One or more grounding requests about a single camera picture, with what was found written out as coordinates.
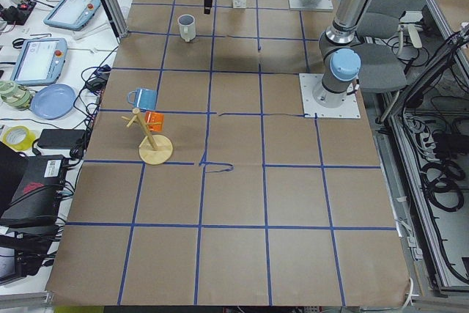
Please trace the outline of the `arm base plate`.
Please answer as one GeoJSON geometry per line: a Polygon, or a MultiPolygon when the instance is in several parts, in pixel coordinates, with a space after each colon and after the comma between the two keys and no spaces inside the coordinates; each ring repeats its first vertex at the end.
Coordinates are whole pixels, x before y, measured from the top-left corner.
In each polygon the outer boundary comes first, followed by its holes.
{"type": "Polygon", "coordinates": [[[352,82],[342,93],[327,91],[323,74],[300,73],[303,115],[308,118],[360,119],[357,97],[352,82]]]}
{"type": "Polygon", "coordinates": [[[289,0],[289,8],[297,11],[332,12],[332,0],[289,0]]]}

